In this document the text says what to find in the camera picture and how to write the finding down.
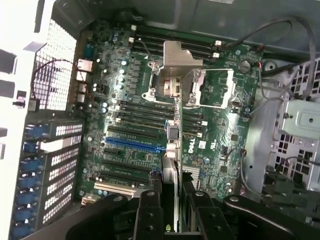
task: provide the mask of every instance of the pci slot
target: pci slot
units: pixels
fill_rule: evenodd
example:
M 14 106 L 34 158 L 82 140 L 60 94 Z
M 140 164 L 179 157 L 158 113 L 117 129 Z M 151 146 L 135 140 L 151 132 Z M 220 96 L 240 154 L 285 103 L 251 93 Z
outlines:
M 136 193 L 137 189 L 134 187 L 124 186 L 116 183 L 108 183 L 108 182 L 95 182 L 94 189 L 107 191 L 117 194 L 123 194 L 126 196 L 130 196 L 131 198 Z
M 131 130 L 131 129 L 123 129 L 123 128 L 117 127 L 117 126 L 108 126 L 107 130 L 112 133 L 128 134 L 128 135 L 143 137 L 143 138 L 152 139 L 152 140 L 157 140 L 159 138 L 159 136 L 155 135 L 155 134 L 150 134 L 150 133 L 148 134 L 146 132 L 135 131 L 135 130 Z

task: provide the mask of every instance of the motherboard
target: motherboard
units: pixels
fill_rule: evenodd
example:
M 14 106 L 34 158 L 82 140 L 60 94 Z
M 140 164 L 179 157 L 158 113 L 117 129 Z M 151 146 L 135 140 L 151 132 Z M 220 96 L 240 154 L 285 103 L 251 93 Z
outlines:
M 155 74 L 163 65 L 165 41 L 178 41 L 203 61 L 201 84 L 175 87 L 182 92 L 182 169 L 192 173 L 197 190 L 219 200 L 240 193 L 262 52 L 243 44 L 222 50 L 221 39 L 97 20 L 83 54 L 94 70 L 83 102 L 80 198 L 132 197 L 152 188 L 152 173 L 161 173 L 168 135 L 174 134 L 166 127 L 175 116 L 168 80 Z M 194 95 L 184 94 L 190 90 Z

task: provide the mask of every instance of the black wire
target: black wire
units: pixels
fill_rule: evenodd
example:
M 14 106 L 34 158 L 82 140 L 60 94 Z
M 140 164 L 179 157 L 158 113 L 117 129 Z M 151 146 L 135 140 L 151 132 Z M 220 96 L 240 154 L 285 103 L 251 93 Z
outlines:
M 291 64 L 288 64 L 288 65 L 277 67 L 277 68 L 269 70 L 269 71 L 262 71 L 261 72 L 261 77 L 262 78 L 272 77 L 272 76 L 280 74 L 280 73 L 282 73 L 284 71 L 290 70 L 290 69 L 292 69 L 293 67 L 295 67 L 297 65 L 299 65 L 299 64 L 291 63 Z
M 306 162 L 308 164 L 313 164 L 313 165 L 316 165 L 316 166 L 320 166 L 320 162 L 315 162 L 315 161 L 309 161 L 307 159 L 304 159 L 303 157 L 301 156 L 290 156 L 290 157 L 287 157 L 287 158 L 284 158 L 281 160 L 281 162 L 279 163 L 279 165 L 276 167 L 275 169 L 275 172 L 276 173 L 279 173 L 282 169 L 282 166 L 288 162 L 288 160 L 290 159 L 297 159 L 297 160 L 302 160 L 303 162 Z
M 304 29 L 307 32 L 308 38 L 309 38 L 310 69 L 309 69 L 309 76 L 308 76 L 308 80 L 307 80 L 307 86 L 306 86 L 306 89 L 303 91 L 302 96 L 301 96 L 301 99 L 305 99 L 312 92 L 313 85 L 314 85 L 315 67 L 316 67 L 316 43 L 315 43 L 314 33 L 312 32 L 312 29 L 311 29 L 310 25 L 303 18 L 300 18 L 298 16 L 288 16 L 288 17 L 273 19 L 273 20 L 271 20 L 271 21 L 259 26 L 258 28 L 256 28 L 252 32 L 250 32 L 249 34 L 247 34 L 244 37 L 240 38 L 239 40 L 231 42 L 231 43 L 228 43 L 224 47 L 227 48 L 227 49 L 230 49 L 230 48 L 233 48 L 235 46 L 238 46 L 239 44 L 242 44 L 245 40 L 247 40 L 253 34 L 259 32 L 260 30 L 268 28 L 268 27 L 270 27 L 272 25 L 275 25 L 275 24 L 278 24 L 278 23 L 285 23 L 285 22 L 297 22 L 297 23 L 299 23 L 300 25 L 302 25 L 304 27 Z

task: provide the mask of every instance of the green circuit board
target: green circuit board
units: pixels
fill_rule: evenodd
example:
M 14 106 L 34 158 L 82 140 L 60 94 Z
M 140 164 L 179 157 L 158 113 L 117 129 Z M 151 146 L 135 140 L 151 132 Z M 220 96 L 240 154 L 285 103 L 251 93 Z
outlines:
M 93 49 L 94 73 L 87 84 L 84 112 L 87 129 L 83 139 L 77 192 L 98 194 L 95 182 L 115 183 L 127 188 L 150 188 L 149 172 L 161 169 L 164 152 L 104 143 L 114 137 L 150 146 L 167 144 L 166 120 L 173 119 L 170 105 L 155 104 L 142 98 L 149 88 L 152 69 L 150 56 L 132 47 L 130 25 L 113 25 L 98 20 L 92 25 L 87 44 Z M 214 43 L 216 39 L 152 27 L 140 27 L 150 36 L 169 36 L 193 42 Z M 155 51 L 152 58 L 162 61 Z M 235 89 L 226 109 L 202 106 L 183 109 L 183 165 L 198 171 L 197 189 L 217 199 L 239 193 L 241 151 L 245 148 L 258 81 L 257 63 L 262 53 L 250 46 L 239 45 L 220 52 L 214 62 L 205 61 L 204 68 L 233 69 Z M 251 64 L 248 73 L 239 64 Z M 201 104 L 221 105 L 226 92 L 228 73 L 208 71 L 201 89 Z

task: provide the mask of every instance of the capacitor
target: capacitor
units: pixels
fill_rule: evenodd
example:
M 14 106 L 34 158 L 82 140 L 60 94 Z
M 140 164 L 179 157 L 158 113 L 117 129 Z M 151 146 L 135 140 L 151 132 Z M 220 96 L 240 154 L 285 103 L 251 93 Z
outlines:
M 116 86 L 116 89 L 118 89 L 118 90 L 122 90 L 122 89 L 124 89 L 124 86 L 123 86 L 123 85 L 121 85 L 121 84 L 118 84 L 118 85 Z
M 118 81 L 119 81 L 119 83 L 124 83 L 125 79 L 122 76 L 120 76 L 120 77 L 118 77 Z
M 210 163 L 210 158 L 205 157 L 205 158 L 203 159 L 203 161 L 204 161 L 205 164 L 209 164 L 209 163 Z
M 248 61 L 242 61 L 239 63 L 238 69 L 241 73 L 247 74 L 251 71 L 251 65 Z

